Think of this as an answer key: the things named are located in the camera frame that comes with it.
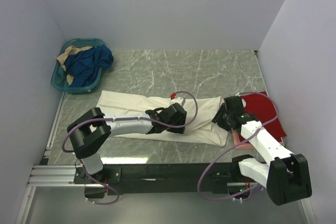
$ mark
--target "white cloth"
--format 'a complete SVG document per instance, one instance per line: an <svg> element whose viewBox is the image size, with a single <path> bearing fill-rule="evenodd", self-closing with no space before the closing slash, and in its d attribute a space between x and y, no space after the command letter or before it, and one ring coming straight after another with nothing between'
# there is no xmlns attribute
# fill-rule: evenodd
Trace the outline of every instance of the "white cloth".
<svg viewBox="0 0 336 224"><path fill-rule="evenodd" d="M162 140L185 143L204 143L224 146L227 131L211 122L223 103L222 97L197 99L198 115L194 122L188 125L184 134L164 131L161 134L125 134L118 137ZM102 91L97 106L105 114L136 114L159 107L168 107L170 99L160 97L144 97L137 94L124 94L111 91ZM195 114L194 100L186 99L183 108L187 111L188 122Z"/></svg>

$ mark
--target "gray marble surface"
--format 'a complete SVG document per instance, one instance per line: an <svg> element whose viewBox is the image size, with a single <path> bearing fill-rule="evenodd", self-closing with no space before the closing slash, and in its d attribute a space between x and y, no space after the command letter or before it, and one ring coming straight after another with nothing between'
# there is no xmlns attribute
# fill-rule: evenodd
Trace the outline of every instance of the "gray marble surface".
<svg viewBox="0 0 336 224"><path fill-rule="evenodd" d="M49 165L71 165L76 158L60 149L67 126L97 105L101 90L169 97L175 90L191 91L197 98L227 97L242 91L264 91L253 51L228 50L119 50L114 63L102 75L98 89L86 94L66 94L56 129ZM105 164L205 163L233 145L229 133L226 145L176 143L110 137L99 150ZM71 148L68 141L66 148ZM220 162L250 154L254 149L232 150Z"/></svg>

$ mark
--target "blue towel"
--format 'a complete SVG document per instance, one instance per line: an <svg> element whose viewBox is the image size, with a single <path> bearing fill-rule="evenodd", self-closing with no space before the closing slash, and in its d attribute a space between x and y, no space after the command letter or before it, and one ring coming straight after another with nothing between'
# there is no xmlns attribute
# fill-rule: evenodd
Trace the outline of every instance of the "blue towel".
<svg viewBox="0 0 336 224"><path fill-rule="evenodd" d="M67 74L74 77L69 87L78 88L92 84L97 78L99 68L109 69L112 63L111 50L105 45L69 55L64 62Z"/></svg>

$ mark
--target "teal plastic basket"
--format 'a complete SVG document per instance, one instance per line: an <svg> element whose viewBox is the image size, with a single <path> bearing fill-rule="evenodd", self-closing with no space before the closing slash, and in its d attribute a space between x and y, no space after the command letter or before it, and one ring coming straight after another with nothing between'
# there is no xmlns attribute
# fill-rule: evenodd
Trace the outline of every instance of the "teal plastic basket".
<svg viewBox="0 0 336 224"><path fill-rule="evenodd" d="M105 42L101 39L72 39L68 42L66 42L59 52L59 55L63 54L65 52L65 49L67 49L70 46L74 46L77 48L82 47L99 47L105 45ZM67 82L67 73L63 70L61 67L61 64L56 61L56 65L54 68L54 73L52 73L51 77L51 84L55 87L55 89L67 92L67 93L87 93L93 91L99 83L100 76L101 76L101 70L102 68L99 68L98 75L96 80L88 86L80 87L80 88L70 88L69 84Z"/></svg>

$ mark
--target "gray wall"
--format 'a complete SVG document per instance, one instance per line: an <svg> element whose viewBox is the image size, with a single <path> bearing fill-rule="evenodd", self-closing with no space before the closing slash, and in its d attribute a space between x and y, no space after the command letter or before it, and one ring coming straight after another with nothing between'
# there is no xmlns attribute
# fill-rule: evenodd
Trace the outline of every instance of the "gray wall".
<svg viewBox="0 0 336 224"><path fill-rule="evenodd" d="M13 223L60 98L50 78L64 37L44 0L0 6L0 222Z"/></svg>
<svg viewBox="0 0 336 224"><path fill-rule="evenodd" d="M83 188L38 188L29 224L304 224L299 201L276 206L264 190L250 201L207 201L197 193L127 194L111 206L85 202Z"/></svg>
<svg viewBox="0 0 336 224"><path fill-rule="evenodd" d="M336 0L286 0L258 54L286 143L308 158L320 223L336 223Z"/></svg>
<svg viewBox="0 0 336 224"><path fill-rule="evenodd" d="M284 0L46 0L67 39L113 49L259 49Z"/></svg>

